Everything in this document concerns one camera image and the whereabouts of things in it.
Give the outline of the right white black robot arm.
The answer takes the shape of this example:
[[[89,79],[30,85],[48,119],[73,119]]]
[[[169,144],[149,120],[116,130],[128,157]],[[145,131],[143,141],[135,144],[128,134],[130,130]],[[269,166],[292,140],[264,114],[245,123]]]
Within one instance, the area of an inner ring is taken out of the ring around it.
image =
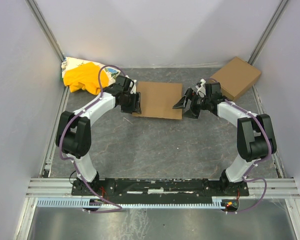
[[[237,157],[219,180],[212,183],[222,193],[230,193],[241,186],[253,168],[277,151],[271,117],[247,111],[230,101],[222,94],[219,82],[207,83],[202,79],[196,89],[188,88],[173,108],[185,109],[186,106],[189,106],[183,113],[186,118],[198,119],[201,111],[209,111],[237,129]]]

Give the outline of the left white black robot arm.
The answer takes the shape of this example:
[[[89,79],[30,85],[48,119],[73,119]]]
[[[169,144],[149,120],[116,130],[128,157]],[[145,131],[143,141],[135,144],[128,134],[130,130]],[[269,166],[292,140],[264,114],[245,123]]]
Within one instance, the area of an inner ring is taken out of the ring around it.
[[[93,124],[117,106],[120,106],[123,113],[142,112],[141,93],[137,92],[136,82],[120,75],[89,103],[72,112],[64,111],[60,115],[55,144],[59,147],[60,158],[71,161],[82,181],[91,183],[98,177],[89,154]]]

